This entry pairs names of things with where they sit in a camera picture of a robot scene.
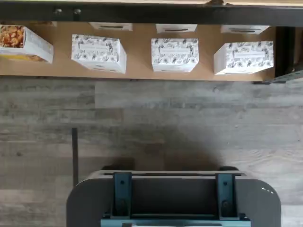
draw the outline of black pole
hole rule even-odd
[[[73,186],[79,183],[78,129],[71,129],[72,140],[72,179]]]

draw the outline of printed pattern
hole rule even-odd
[[[71,58],[80,61],[119,62],[119,44],[120,40],[114,38],[72,35]]]
[[[175,49],[169,53],[161,49]],[[153,64],[197,64],[199,62],[198,39],[151,39],[151,61]]]
[[[273,41],[226,43],[226,66],[227,68],[265,69],[273,67],[273,46]]]

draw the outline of black shelf edge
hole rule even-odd
[[[303,26],[303,7],[0,1],[0,20]]]
[[[275,43],[275,78],[292,71],[294,67],[295,28],[277,27]]]

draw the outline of metal bar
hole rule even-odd
[[[303,78],[303,66],[295,67],[295,70],[293,72],[274,78],[273,80],[270,81],[265,81],[264,83],[269,83],[269,84],[281,83],[281,82],[286,82],[289,80],[299,79],[299,78]]]
[[[294,67],[295,27],[276,28],[275,78],[292,71]]]
[[[251,227],[251,221],[231,220],[189,220],[189,219],[102,219],[101,227],[122,227],[123,224],[137,226],[214,226],[218,227]]]
[[[183,218],[183,219],[207,219],[207,220],[212,220],[216,218],[216,215],[213,214],[156,214],[156,213],[149,213],[149,214],[137,214],[133,213],[132,218],[155,218],[155,217],[163,217],[163,218]]]
[[[0,1],[2,20],[303,26],[302,13],[285,6]]]
[[[129,219],[132,202],[132,174],[114,174],[114,201],[111,218]]]
[[[73,186],[79,183],[78,129],[71,129],[72,140],[72,179]]]
[[[218,174],[217,199],[220,220],[239,220],[237,197],[235,194],[235,176],[232,174]]]

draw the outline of box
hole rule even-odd
[[[194,32],[197,25],[156,24],[157,33]]]
[[[155,72],[191,72],[199,62],[198,39],[151,39]]]
[[[274,66],[273,41],[226,43],[214,54],[214,73],[255,73]]]
[[[53,46],[25,26],[0,25],[0,56],[53,62]]]
[[[107,22],[90,22],[90,25],[97,30],[116,30],[116,31],[132,31],[132,23],[107,23]]]
[[[90,70],[126,72],[126,53],[115,38],[72,35],[71,59]]]
[[[222,25],[221,33],[259,35],[268,28],[269,26],[263,26],[263,25]]]

